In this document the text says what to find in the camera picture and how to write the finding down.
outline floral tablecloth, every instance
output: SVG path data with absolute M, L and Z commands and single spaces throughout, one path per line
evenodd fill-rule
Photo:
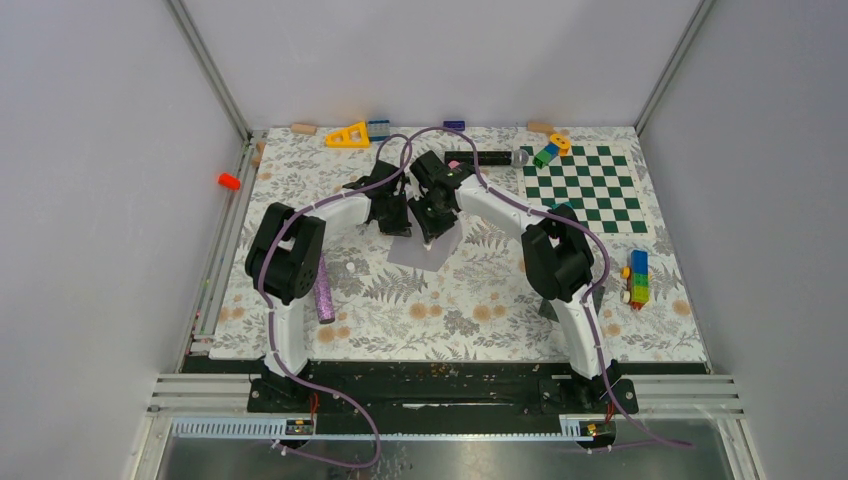
M 411 135 L 417 128 L 393 128 Z M 370 172 L 377 145 L 330 149 L 324 136 L 272 129 L 257 172 L 235 261 L 210 350 L 214 359 L 255 359 L 263 355 L 266 308 L 244 273 L 244 260 L 265 209 L 279 201 L 299 207 L 324 198 Z M 706 353 L 680 276 L 648 169 L 633 128 L 570 128 L 569 138 L 623 146 L 639 179 L 640 202 L 650 216 L 649 235 L 602 237 L 611 254 L 612 274 L 600 310 L 610 352 L 622 361 L 705 361 Z M 544 147 L 546 137 L 524 128 L 469 128 L 480 150 Z M 468 150 L 460 138 L 424 134 L 414 155 L 427 150 Z M 400 142 L 387 145 L 381 160 L 398 164 Z M 518 194 L 520 169 L 488 167 L 496 185 Z M 463 235 L 455 253 L 437 272 L 386 260 L 393 238 L 376 222 L 327 238 L 324 255 L 336 321 L 320 325 L 307 301 L 304 341 L 311 358 L 326 360 L 567 361 L 562 330 L 537 312 L 541 297 L 524 275 L 521 245 L 478 217 L 460 213 Z M 648 251 L 651 302 L 640 312 L 620 300 L 625 287 L 617 272 L 630 251 Z M 354 272 L 346 269 L 353 262 Z M 602 262 L 593 271 L 600 275 Z

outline yellow wooden triangle block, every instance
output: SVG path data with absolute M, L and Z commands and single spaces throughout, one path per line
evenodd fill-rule
M 333 132 L 327 135 L 325 140 L 327 146 L 333 148 L 360 148 L 371 145 L 365 122 L 359 122 L 356 125 Z

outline gray wall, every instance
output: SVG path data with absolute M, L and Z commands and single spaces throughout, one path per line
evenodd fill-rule
M 3 2 L 0 478 L 114 479 L 238 140 L 163 2 Z
M 632 125 L 698 0 L 186 0 L 253 127 Z
M 642 139 L 771 479 L 848 475 L 846 18 L 846 2 L 717 2 Z

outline chessboard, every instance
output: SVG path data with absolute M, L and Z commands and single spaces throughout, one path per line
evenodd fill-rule
M 648 235 L 648 215 L 629 157 L 623 146 L 576 143 L 545 168 L 532 163 L 523 167 L 518 190 L 531 204 L 569 204 L 580 222 L 597 234 Z

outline pink object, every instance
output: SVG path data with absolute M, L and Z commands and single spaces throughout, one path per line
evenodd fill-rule
M 333 295 L 330 293 L 330 278 L 324 265 L 324 254 L 318 259 L 318 277 L 315 278 L 315 308 L 318 309 L 318 323 L 326 324 L 336 321 L 336 310 L 333 308 Z

